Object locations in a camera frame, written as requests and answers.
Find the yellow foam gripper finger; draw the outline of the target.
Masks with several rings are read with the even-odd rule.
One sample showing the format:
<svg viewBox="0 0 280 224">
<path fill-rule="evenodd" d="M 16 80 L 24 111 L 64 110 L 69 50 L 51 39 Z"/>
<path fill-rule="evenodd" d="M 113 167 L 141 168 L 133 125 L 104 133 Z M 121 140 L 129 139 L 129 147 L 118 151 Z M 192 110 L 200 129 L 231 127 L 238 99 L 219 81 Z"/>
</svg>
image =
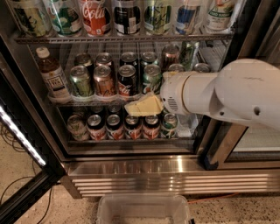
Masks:
<svg viewBox="0 0 280 224">
<path fill-rule="evenodd" d="M 178 72 L 164 72 L 163 73 L 163 78 L 164 79 L 169 79 L 170 77 L 172 77 L 173 75 L 177 74 Z"/>
<path fill-rule="evenodd" d="M 160 98 L 153 92 L 149 92 L 138 101 L 132 101 L 124 107 L 130 116 L 153 116 L 160 114 L 164 109 Z"/>
</svg>

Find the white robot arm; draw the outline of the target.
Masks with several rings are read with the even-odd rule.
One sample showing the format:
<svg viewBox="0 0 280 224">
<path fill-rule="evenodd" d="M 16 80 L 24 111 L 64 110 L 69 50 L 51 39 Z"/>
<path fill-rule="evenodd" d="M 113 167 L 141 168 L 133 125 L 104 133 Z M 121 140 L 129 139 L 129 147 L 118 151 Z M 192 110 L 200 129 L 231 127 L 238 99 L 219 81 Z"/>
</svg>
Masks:
<svg viewBox="0 0 280 224">
<path fill-rule="evenodd" d="M 148 93 L 125 106 L 131 116 L 167 109 L 244 126 L 280 130 L 280 70 L 258 59 L 238 59 L 218 73 L 166 72 L 160 94 Z"/>
</svg>

